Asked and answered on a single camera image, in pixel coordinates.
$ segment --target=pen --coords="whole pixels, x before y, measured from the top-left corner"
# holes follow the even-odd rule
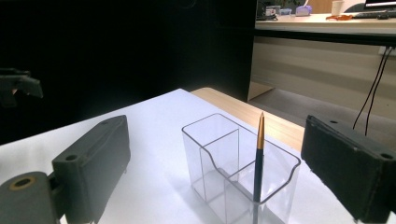
[[[256,161],[254,166],[254,189],[253,189],[253,201],[255,203],[260,202],[262,196],[262,157],[264,152],[264,113],[260,116],[259,131],[257,133],[257,149],[256,149]],[[253,209],[253,223],[258,223],[258,212],[259,206],[254,205]]]

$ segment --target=black keyboard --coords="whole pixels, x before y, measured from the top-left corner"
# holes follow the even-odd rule
[[[379,15],[388,15],[389,18],[396,18],[396,11],[360,12],[354,15],[352,19],[376,19]]]

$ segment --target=white cup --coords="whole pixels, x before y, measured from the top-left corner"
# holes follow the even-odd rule
[[[332,1],[332,16],[339,16],[341,14],[341,7],[344,1]]]

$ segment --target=black cable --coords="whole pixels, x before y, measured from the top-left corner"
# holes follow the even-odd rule
[[[359,117],[361,116],[361,112],[363,112],[364,107],[366,107],[366,104],[367,104],[367,102],[368,102],[368,100],[369,100],[369,98],[370,98],[370,95],[371,95],[371,93],[372,93],[372,91],[373,91],[373,88],[374,88],[374,86],[375,86],[375,83],[376,83],[376,81],[378,80],[378,77],[379,77],[381,68],[383,67],[382,63],[384,62],[384,59],[385,59],[385,57],[386,57],[386,55],[387,55],[387,51],[388,51],[389,49],[391,49],[391,47],[386,47],[385,50],[384,50],[384,54],[382,55],[381,63],[379,64],[378,71],[376,72],[376,76],[375,76],[373,85],[372,85],[372,87],[371,87],[371,89],[370,89],[370,91],[369,91],[369,94],[367,95],[366,101],[364,102],[363,106],[361,107],[361,111],[359,112],[359,115],[356,117],[355,122],[353,123],[353,128],[352,128],[352,129],[355,129],[356,123],[358,122],[358,119],[359,119]]]
[[[371,113],[371,110],[372,110],[373,104],[374,104],[376,88],[378,88],[379,82],[381,81],[381,78],[382,78],[382,74],[384,73],[385,64],[387,63],[388,57],[392,53],[392,51],[393,51],[393,48],[389,47],[389,52],[387,53],[387,56],[386,56],[385,61],[384,61],[384,64],[382,65],[381,74],[379,75],[378,81],[376,82],[376,85],[375,85],[375,88],[374,88],[374,91],[373,91],[372,102],[370,104],[370,108],[369,108],[369,111],[368,111],[368,114],[367,114],[367,119],[366,119],[366,129],[364,131],[365,135],[367,135],[367,129],[368,129],[368,126],[369,126],[369,118],[370,118],[370,113]]]

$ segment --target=gray floor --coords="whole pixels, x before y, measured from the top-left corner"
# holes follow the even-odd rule
[[[259,95],[248,103],[301,126],[305,126],[305,119],[308,115],[313,115],[335,119],[345,125],[350,125],[352,128],[359,114],[359,111],[356,110],[278,89],[272,89]],[[361,113],[355,128],[356,131],[363,134],[366,116],[367,113]],[[396,150],[396,120],[371,114],[367,136]]]

